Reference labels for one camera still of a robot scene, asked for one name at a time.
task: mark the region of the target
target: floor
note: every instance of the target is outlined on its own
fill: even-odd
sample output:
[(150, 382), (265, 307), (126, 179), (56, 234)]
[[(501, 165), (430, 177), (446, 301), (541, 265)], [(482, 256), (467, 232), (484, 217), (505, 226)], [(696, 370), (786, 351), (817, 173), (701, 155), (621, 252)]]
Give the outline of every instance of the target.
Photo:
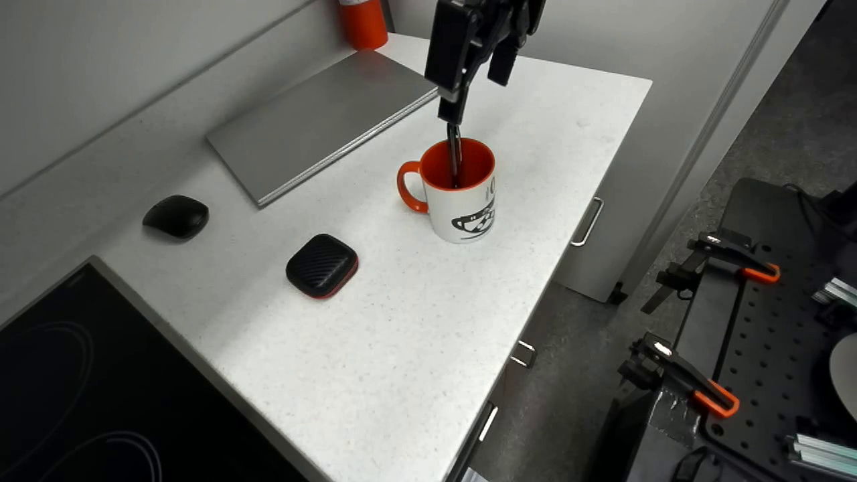
[(625, 388), (617, 366), (647, 328), (675, 337), (685, 301), (671, 297), (655, 316), (641, 307), (667, 260), (685, 256), (685, 240), (717, 225), (732, 183), (743, 177), (795, 182), (823, 194), (857, 179), (857, 3), (834, 0), (803, 38), (768, 96), (672, 232), (647, 281), (625, 304), (598, 304), (549, 285), (534, 316), (539, 362), (498, 382), (501, 414), (474, 458), (491, 482), (588, 478), (609, 404)]

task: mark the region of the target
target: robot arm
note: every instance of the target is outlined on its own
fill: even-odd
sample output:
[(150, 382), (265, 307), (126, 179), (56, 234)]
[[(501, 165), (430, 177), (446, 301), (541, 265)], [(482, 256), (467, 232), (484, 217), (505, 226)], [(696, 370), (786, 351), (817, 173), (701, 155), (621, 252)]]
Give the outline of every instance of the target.
[(488, 76), (506, 84), (525, 38), (535, 32), (543, 0), (440, 0), (426, 76), (440, 84), (452, 177), (460, 165), (459, 129), (468, 84), (491, 58)]

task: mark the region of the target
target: white mug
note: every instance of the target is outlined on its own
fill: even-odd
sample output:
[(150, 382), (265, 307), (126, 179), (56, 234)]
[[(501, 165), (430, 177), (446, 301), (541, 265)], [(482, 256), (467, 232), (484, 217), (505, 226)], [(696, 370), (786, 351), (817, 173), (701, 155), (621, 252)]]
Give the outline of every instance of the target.
[[(404, 177), (419, 173), (426, 183), (426, 201), (415, 198)], [(407, 161), (396, 173), (401, 201), (430, 213), (436, 234), (448, 240), (479, 237), (494, 226), (495, 217), (495, 158), (488, 143), (460, 139), (460, 173), (452, 179), (450, 143), (431, 143), (420, 161)]]

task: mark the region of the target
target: white countertop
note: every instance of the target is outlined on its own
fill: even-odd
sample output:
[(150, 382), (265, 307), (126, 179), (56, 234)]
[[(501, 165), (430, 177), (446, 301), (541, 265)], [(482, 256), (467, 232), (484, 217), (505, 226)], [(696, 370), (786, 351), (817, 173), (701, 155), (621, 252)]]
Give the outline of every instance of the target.
[[(426, 39), (383, 52), (420, 72)], [(498, 212), (479, 240), (436, 237), (396, 194), (396, 165), (446, 135), (430, 103), (265, 209), (194, 151), (163, 193), (210, 202), (210, 226), (168, 242), (139, 206), (95, 252), (324, 477), (442, 478), (649, 84), (535, 58), (510, 88), (482, 72), (463, 134), (498, 155)], [(285, 277), (316, 232), (361, 256), (324, 301)]]

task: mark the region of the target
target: black case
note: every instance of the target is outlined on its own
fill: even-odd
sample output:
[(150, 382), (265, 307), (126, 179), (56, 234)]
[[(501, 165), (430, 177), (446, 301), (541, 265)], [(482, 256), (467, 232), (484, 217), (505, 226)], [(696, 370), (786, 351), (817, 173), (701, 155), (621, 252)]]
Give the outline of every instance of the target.
[(357, 273), (357, 252), (330, 232), (312, 237), (286, 265), (286, 277), (312, 297), (333, 297)]

